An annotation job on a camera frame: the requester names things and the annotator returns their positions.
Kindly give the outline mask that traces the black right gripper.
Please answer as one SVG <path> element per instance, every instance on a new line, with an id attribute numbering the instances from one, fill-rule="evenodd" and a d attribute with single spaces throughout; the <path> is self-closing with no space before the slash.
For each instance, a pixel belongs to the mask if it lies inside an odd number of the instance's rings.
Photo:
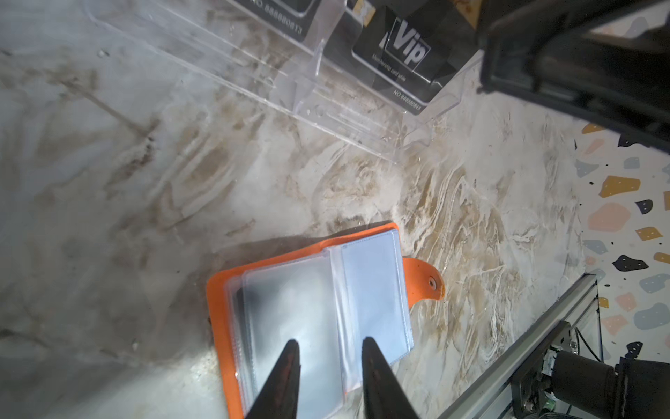
<path id="1" fill-rule="evenodd" d="M 669 150 L 667 1 L 484 1 L 483 91 Z"/>

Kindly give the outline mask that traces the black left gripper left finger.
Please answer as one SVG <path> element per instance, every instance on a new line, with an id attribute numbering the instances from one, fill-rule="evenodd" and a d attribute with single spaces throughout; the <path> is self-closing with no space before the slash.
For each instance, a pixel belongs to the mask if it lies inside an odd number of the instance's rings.
<path id="1" fill-rule="evenodd" d="M 288 340 L 246 419 L 296 419 L 300 384 L 300 349 Z"/>

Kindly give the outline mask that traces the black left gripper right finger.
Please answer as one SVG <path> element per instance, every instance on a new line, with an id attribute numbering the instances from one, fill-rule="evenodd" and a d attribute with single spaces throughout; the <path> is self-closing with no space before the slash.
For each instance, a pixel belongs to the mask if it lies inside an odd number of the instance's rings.
<path id="1" fill-rule="evenodd" d="M 367 419 L 418 416 L 372 337 L 362 344 L 363 398 Z"/>

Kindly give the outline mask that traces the orange card holder wallet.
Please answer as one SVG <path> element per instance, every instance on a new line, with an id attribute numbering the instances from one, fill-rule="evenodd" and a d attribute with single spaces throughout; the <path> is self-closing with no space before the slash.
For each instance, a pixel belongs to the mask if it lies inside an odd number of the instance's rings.
<path id="1" fill-rule="evenodd" d="M 333 415 L 363 383 L 364 339 L 399 361 L 414 346 L 411 308 L 445 293 L 434 266 L 402 256 L 394 223 L 218 272 L 206 295 L 230 417 L 251 413 L 286 345 L 298 417 Z"/>

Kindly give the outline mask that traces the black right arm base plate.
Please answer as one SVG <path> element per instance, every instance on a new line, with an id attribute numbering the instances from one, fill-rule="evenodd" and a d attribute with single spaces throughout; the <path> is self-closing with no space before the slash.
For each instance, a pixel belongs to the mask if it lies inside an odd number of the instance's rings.
<path id="1" fill-rule="evenodd" d="M 514 417 L 538 418 L 544 410 L 554 410 L 551 375 L 558 352 L 572 351 L 571 325 L 560 321 L 520 365 L 511 377 Z"/>

